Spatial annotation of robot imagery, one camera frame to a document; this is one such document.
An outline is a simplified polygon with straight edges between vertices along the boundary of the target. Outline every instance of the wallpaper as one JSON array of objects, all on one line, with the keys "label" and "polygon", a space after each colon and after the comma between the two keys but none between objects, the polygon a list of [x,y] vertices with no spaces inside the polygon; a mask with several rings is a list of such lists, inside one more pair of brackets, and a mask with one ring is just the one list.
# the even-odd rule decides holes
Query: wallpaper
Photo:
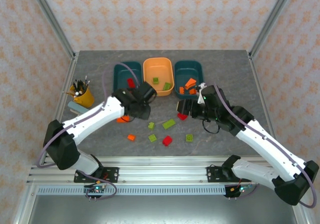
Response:
[{"label": "wallpaper", "polygon": [[74,51],[250,50],[277,0],[47,0]]},{"label": "wallpaper", "polygon": [[69,57],[36,0],[0,0],[0,223],[12,223]]},{"label": "wallpaper", "polygon": [[320,0],[289,0],[254,65],[278,140],[320,164]]}]

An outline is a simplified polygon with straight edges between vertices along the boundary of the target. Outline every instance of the red cube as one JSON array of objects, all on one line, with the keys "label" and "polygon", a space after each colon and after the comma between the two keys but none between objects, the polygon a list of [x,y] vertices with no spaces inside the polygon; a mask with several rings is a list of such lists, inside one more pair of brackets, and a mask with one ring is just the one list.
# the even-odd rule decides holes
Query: red cube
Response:
[{"label": "red cube", "polygon": [[182,115],[180,113],[178,113],[177,116],[179,117],[180,120],[185,120],[188,117],[187,115]]},{"label": "red cube", "polygon": [[134,80],[132,78],[129,78],[126,80],[128,82],[129,88],[135,88]]},{"label": "red cube", "polygon": [[167,136],[165,139],[163,139],[162,144],[164,146],[169,146],[172,142],[172,138],[170,136]]}]

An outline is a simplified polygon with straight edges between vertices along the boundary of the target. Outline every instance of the toy block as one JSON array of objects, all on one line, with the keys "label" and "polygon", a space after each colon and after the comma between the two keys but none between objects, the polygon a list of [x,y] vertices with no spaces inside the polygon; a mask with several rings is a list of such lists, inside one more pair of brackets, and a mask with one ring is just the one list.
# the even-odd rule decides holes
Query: toy block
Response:
[{"label": "toy block", "polygon": [[154,142],[154,141],[156,141],[157,139],[156,139],[156,136],[155,136],[155,135],[150,135],[150,136],[149,136],[149,140],[150,140],[151,142]]},{"label": "toy block", "polygon": [[150,122],[149,125],[148,125],[148,128],[149,128],[150,130],[153,130],[153,129],[155,128],[154,123],[153,123],[153,122]]},{"label": "toy block", "polygon": [[152,82],[153,82],[155,85],[157,85],[157,84],[159,83],[158,77],[154,77],[153,80],[152,80]]},{"label": "toy block", "polygon": [[182,115],[182,114],[180,114],[180,113],[178,113],[178,118],[180,119],[180,120],[185,120],[185,119],[187,119],[187,115]]},{"label": "toy block", "polygon": [[130,121],[130,117],[128,115],[124,115],[117,119],[117,123],[128,123]]},{"label": "toy block", "polygon": [[136,87],[135,84],[134,84],[135,82],[134,82],[134,80],[132,78],[129,78],[126,81],[128,82],[129,88],[135,88]]},{"label": "toy block", "polygon": [[179,87],[179,93],[184,95],[185,94],[185,89],[183,87]]},{"label": "toy block", "polygon": [[188,90],[188,89],[190,89],[192,86],[195,86],[196,85],[196,80],[194,80],[193,78],[190,78],[189,80],[188,80],[188,82],[185,84],[185,89],[186,90]]},{"label": "toy block", "polygon": [[128,139],[130,140],[130,141],[135,141],[135,135],[128,135]]},{"label": "toy block", "polygon": [[165,86],[163,87],[163,90],[169,90],[170,89],[170,86],[171,86],[171,84],[170,83],[165,83],[164,84]]},{"label": "toy block", "polygon": [[173,119],[166,121],[162,124],[165,130],[169,129],[170,127],[174,126],[176,123]]},{"label": "toy block", "polygon": [[195,95],[197,93],[196,89],[190,89],[189,94]]},{"label": "toy block", "polygon": [[172,138],[170,136],[167,136],[165,139],[163,139],[162,144],[164,146],[169,146],[172,142]]},{"label": "toy block", "polygon": [[194,140],[194,139],[193,139],[193,136],[190,135],[190,134],[186,135],[185,137],[186,137],[185,140],[186,140],[187,142],[193,142],[193,140]]}]

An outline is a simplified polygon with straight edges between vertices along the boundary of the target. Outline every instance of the orange tray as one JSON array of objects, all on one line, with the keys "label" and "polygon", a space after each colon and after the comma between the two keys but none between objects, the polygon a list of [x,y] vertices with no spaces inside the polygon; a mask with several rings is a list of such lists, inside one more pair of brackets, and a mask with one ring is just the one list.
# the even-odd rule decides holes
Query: orange tray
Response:
[{"label": "orange tray", "polygon": [[[143,80],[147,81],[155,90],[158,96],[169,95],[174,89],[174,73],[171,61],[164,57],[150,58],[143,63]],[[159,83],[154,84],[153,78],[158,78]],[[165,83],[170,83],[169,90],[163,90]]]}]

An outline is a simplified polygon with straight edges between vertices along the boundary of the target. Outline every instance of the orange block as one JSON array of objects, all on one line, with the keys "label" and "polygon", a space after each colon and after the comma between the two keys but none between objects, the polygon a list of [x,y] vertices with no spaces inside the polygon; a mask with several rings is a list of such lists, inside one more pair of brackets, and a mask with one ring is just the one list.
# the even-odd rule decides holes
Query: orange block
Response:
[{"label": "orange block", "polygon": [[130,140],[130,141],[135,141],[135,135],[128,135],[128,139]]},{"label": "orange block", "polygon": [[189,94],[195,95],[197,93],[196,89],[191,89],[189,90]]},{"label": "orange block", "polygon": [[185,94],[185,89],[183,87],[179,87],[179,93],[180,94]]},{"label": "orange block", "polygon": [[189,80],[188,80],[188,82],[185,84],[185,88],[188,90],[188,89],[190,89],[192,86],[195,86],[196,85],[196,80],[194,80],[193,78],[190,78]]},{"label": "orange block", "polygon": [[117,123],[127,123],[130,121],[130,117],[128,115],[124,115],[117,119]]}]

